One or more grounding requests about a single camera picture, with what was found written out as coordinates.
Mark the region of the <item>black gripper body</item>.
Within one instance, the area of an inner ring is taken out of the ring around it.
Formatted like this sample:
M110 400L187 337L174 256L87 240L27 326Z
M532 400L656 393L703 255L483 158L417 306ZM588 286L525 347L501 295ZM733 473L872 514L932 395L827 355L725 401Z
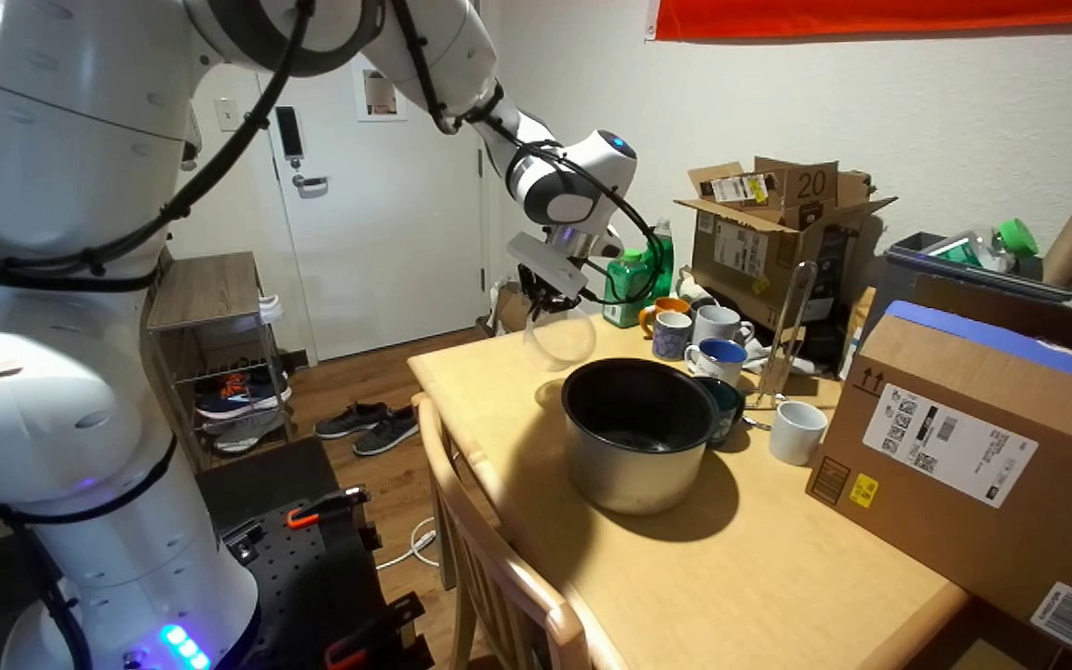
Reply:
M573 298L558 295L551 282L542 282L541 276L525 276L522 281L522 295L530 298L530 306L537 313L571 313Z

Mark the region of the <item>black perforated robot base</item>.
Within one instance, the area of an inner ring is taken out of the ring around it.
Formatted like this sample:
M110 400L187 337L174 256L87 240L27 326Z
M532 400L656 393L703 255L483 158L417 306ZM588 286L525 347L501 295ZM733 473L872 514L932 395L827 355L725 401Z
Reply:
M425 604L388 600L365 503L315 441L197 476L224 549L258 580L258 620L220 670L430 670Z

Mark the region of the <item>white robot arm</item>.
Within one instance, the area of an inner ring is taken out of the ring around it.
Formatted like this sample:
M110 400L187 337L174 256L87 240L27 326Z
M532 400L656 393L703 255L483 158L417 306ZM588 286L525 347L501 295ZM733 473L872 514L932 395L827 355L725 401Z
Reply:
M468 0L0 0L0 518L38 575L0 670L217 670L249 638L258 577L156 401L141 322L165 231L253 141L184 164L201 79L239 65L287 86L349 61L481 133L532 220L522 265L576 303L636 153L522 112Z

